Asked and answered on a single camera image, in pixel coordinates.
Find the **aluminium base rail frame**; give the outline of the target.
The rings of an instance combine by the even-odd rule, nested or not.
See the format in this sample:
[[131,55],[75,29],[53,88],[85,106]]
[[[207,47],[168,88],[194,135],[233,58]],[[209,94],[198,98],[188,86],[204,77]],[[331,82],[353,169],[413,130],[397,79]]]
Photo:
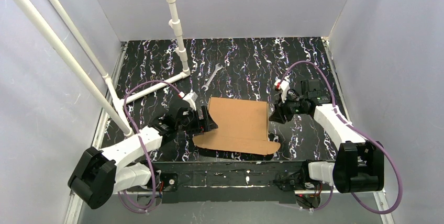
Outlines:
[[[168,109],[164,113],[167,113],[172,107],[190,107],[189,104],[179,96],[179,93],[180,92],[178,92],[177,97],[169,103]],[[384,162],[391,160],[391,157],[379,142],[372,140],[370,137],[360,132],[353,126],[353,124],[350,128],[378,147],[384,155]],[[135,133],[133,135],[139,133],[141,129],[143,128],[139,128],[137,125],[134,125],[133,130]],[[175,203],[179,198],[180,187],[189,187],[193,191],[197,190],[198,188],[208,187],[215,190],[227,190],[229,188],[233,188],[234,190],[238,191],[240,189],[256,188],[263,191],[267,187],[275,186],[283,192],[289,192],[307,189],[309,186],[313,186],[316,194],[321,192],[339,192],[334,186],[330,186],[322,182],[317,182],[316,184],[299,183],[297,173],[300,171],[304,161],[260,163],[245,161],[215,163],[193,162],[188,164],[173,164],[169,162],[152,162],[149,155],[150,152],[136,159],[135,162],[139,163],[148,161],[149,164],[159,172],[159,176],[156,181],[157,187],[152,188],[152,184],[149,183],[146,186],[131,187],[115,194],[126,195],[128,190],[142,187],[144,189],[151,190],[155,199],[162,198],[164,203]]]

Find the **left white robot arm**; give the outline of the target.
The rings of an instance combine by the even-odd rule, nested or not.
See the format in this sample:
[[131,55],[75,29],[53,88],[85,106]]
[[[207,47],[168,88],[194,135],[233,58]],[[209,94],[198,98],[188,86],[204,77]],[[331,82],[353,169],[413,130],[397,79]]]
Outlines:
[[173,140],[179,131],[202,135],[218,128],[208,107],[172,107],[160,114],[139,133],[112,145],[86,149],[79,159],[68,187],[91,209],[104,205],[112,194],[135,186],[156,188],[159,172],[148,161],[135,160]]

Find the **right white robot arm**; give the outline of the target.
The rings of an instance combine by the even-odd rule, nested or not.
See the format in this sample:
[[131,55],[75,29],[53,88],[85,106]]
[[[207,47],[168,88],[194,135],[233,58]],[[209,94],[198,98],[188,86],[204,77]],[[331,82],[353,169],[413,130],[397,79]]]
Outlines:
[[333,161],[304,161],[297,173],[301,184],[317,182],[334,186],[341,193],[380,191],[384,184],[382,151],[354,132],[332,96],[324,94],[318,80],[301,81],[302,91],[291,89],[287,81],[276,80],[279,98],[274,103],[270,122],[285,124],[295,115],[309,115],[322,126],[337,147]]

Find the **silver wrench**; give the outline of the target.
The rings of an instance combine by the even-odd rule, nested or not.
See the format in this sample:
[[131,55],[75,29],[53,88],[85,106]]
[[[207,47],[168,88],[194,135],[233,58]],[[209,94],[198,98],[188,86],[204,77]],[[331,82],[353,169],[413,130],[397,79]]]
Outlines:
[[210,77],[208,78],[207,82],[202,86],[202,90],[207,91],[212,80],[214,79],[214,77],[216,76],[217,72],[220,71],[221,69],[223,69],[224,67],[221,64],[216,64],[215,65],[215,69],[213,70],[213,72],[211,73]]

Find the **brown cardboard box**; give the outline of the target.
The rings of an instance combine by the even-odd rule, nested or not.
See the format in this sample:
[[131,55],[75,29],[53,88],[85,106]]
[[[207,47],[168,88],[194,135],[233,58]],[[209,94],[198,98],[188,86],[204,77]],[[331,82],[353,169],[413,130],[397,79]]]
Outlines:
[[218,128],[194,136],[195,146],[258,155],[273,155],[281,147],[268,139],[268,102],[212,97],[208,109]]

